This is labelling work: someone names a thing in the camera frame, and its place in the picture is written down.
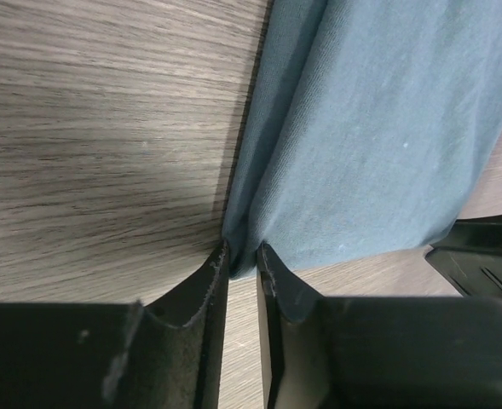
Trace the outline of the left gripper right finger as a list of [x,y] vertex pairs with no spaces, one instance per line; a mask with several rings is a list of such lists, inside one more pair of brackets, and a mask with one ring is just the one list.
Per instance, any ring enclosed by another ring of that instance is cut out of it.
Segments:
[[267,408],[502,408],[502,301],[328,297],[257,251]]

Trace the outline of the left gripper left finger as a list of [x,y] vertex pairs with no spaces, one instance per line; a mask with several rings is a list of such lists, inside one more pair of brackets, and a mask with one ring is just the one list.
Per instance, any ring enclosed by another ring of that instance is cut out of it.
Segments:
[[229,249],[149,304],[0,302],[0,408],[215,408]]

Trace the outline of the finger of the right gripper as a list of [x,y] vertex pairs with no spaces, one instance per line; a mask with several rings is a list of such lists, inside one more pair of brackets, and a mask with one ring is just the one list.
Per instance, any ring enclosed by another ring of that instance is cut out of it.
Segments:
[[502,299],[502,215],[457,220],[425,261],[463,296]]

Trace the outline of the grey-blue t-shirt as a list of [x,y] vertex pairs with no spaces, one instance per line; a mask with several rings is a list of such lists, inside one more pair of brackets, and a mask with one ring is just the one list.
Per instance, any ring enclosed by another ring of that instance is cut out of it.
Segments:
[[502,132],[502,1],[276,1],[222,235],[293,269],[442,239]]

